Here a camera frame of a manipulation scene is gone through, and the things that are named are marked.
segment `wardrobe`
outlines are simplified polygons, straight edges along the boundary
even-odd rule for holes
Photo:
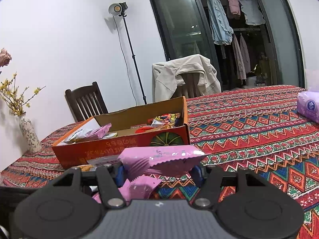
[[[209,58],[224,91],[304,87],[301,45],[287,0],[238,0],[235,9],[233,0],[150,1],[167,60]]]

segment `tissue pack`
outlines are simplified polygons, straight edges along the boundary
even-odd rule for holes
[[[305,91],[297,96],[297,112],[319,123],[319,91]]]

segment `green pumpkin graphic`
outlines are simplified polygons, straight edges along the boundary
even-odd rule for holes
[[[184,145],[183,139],[173,132],[162,132],[152,138],[151,146],[180,146]]]

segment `lamp head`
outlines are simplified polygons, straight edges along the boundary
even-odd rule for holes
[[[112,16],[117,16],[120,15],[122,13],[124,13],[127,10],[127,5],[126,2],[122,2],[122,3],[113,3],[109,6],[108,8],[108,12],[112,15]]]

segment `clothes hanger rod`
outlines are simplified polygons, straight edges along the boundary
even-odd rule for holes
[[[233,31],[260,31],[260,28],[233,28]]]

